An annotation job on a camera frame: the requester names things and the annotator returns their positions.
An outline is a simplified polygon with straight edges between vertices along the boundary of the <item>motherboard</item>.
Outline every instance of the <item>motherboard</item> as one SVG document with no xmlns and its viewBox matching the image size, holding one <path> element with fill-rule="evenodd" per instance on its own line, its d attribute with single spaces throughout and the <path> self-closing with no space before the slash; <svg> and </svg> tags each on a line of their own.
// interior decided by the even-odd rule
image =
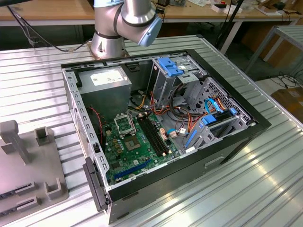
<svg viewBox="0 0 303 227">
<path fill-rule="evenodd" d="M 109 185 L 177 160 L 180 156 L 177 147 L 165 136 L 161 123 L 153 113 L 142 117 L 119 116 L 104 128 L 105 156 L 110 165 L 107 172 Z"/>
</svg>

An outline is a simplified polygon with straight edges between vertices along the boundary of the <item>yellow wire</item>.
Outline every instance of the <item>yellow wire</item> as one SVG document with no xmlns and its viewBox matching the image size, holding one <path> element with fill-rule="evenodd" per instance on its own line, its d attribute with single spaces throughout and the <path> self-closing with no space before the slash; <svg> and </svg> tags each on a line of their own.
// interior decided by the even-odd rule
<svg viewBox="0 0 303 227">
<path fill-rule="evenodd" d="M 142 106 L 144 105 L 144 100 L 145 100 L 145 96 L 143 96 L 143 100 L 141 102 L 141 105 L 135 108 L 136 110 L 139 110 L 139 109 L 142 108 Z"/>
</svg>

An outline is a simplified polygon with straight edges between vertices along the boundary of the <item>cardboard box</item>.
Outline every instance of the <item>cardboard box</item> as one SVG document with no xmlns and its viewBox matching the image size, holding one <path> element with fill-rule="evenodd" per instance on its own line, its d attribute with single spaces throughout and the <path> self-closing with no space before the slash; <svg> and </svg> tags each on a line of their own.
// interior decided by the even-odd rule
<svg viewBox="0 0 303 227">
<path fill-rule="evenodd" d="M 280 89 L 271 95 L 288 112 L 303 123 L 303 88 Z"/>
</svg>

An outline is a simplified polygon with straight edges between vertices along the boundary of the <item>red wire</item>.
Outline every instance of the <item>red wire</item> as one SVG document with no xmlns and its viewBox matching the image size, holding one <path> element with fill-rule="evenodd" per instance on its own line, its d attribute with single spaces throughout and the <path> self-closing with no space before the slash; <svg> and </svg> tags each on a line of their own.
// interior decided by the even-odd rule
<svg viewBox="0 0 303 227">
<path fill-rule="evenodd" d="M 101 145 L 102 145 L 102 139 L 103 139 L 103 137 L 102 137 L 102 123 L 101 123 L 101 119 L 100 119 L 100 114 L 93 108 L 93 107 L 90 107 L 90 109 L 92 110 L 92 111 L 94 111 L 95 112 L 95 114 L 97 115 L 97 117 L 98 117 L 98 120 L 99 120 L 99 124 L 100 124 L 100 133 L 101 133 Z"/>
</svg>

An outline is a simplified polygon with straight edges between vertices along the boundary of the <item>wooden tabletop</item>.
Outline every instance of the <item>wooden tabletop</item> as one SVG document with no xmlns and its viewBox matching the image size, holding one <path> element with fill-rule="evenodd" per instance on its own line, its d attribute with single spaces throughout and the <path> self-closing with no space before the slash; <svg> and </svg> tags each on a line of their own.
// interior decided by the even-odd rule
<svg viewBox="0 0 303 227">
<path fill-rule="evenodd" d="M 27 20 L 94 19 L 94 10 L 87 0 L 33 0 L 14 6 L 19 8 L 17 11 Z M 210 8 L 209 5 L 201 7 L 187 1 L 185 7 L 167 6 L 165 9 L 165 18 L 220 19 L 226 17 L 225 13 L 217 13 Z M 299 17 L 300 16 L 297 14 L 291 14 L 291 18 Z M 258 10 L 253 9 L 250 12 L 243 11 L 238 14 L 236 18 L 265 19 L 269 17 Z M 282 18 L 282 16 L 270 16 L 270 18 Z M 0 7 L 0 21 L 1 20 L 14 20 L 6 7 Z"/>
</svg>

